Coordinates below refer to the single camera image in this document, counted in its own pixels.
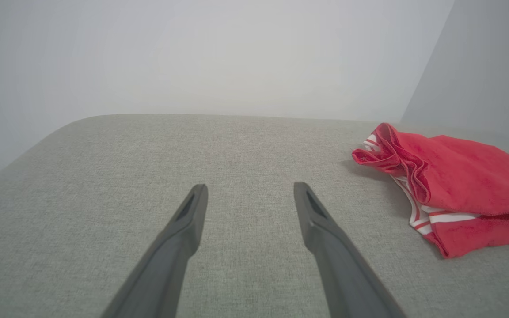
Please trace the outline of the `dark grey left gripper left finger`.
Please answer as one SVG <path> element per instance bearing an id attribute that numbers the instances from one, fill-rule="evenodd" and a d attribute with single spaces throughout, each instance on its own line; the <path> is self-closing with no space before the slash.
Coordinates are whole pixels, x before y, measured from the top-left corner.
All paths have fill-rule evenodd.
<path id="1" fill-rule="evenodd" d="M 186 266 L 201 242 L 207 205 L 207 186 L 194 185 L 101 318 L 175 318 Z"/>

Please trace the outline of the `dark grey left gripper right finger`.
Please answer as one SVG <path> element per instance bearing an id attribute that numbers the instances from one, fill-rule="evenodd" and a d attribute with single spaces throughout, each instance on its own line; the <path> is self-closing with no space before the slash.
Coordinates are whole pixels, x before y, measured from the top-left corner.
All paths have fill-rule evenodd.
<path id="1" fill-rule="evenodd" d="M 406 318 L 311 187 L 295 182 L 293 194 L 303 242 L 317 263 L 331 318 Z"/>

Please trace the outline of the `red and white t-shirt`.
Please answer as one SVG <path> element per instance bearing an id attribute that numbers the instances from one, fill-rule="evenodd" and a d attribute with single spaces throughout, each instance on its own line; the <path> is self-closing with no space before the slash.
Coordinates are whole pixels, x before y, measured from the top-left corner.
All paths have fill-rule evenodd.
<path id="1" fill-rule="evenodd" d="M 403 190 L 412 207 L 410 226 L 442 257 L 509 244 L 509 153 L 382 123 L 352 158 L 389 175 Z"/>

